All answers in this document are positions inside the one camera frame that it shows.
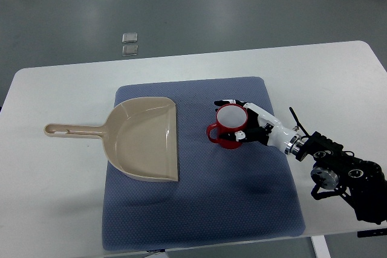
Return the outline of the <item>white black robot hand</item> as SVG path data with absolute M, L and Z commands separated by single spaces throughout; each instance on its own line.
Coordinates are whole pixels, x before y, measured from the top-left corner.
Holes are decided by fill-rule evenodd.
M 239 100 L 214 102 L 218 108 L 229 103 L 241 105 L 248 114 L 246 127 L 235 133 L 236 141 L 241 144 L 259 142 L 265 146 L 274 146 L 288 155 L 301 142 L 301 136 L 296 131 L 284 127 L 279 119 L 254 103 Z

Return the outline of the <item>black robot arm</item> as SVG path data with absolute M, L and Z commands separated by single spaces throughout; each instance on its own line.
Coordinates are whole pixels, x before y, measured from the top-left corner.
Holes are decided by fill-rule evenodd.
M 353 208 L 359 221 L 380 225 L 386 221 L 386 179 L 380 165 L 362 160 L 354 152 L 319 132 L 309 134 L 300 124 L 293 108 L 289 108 L 296 129 L 303 136 L 296 139 L 290 153 L 298 161 L 308 155 L 314 159 L 310 176 L 315 186 L 315 200 L 341 197 Z

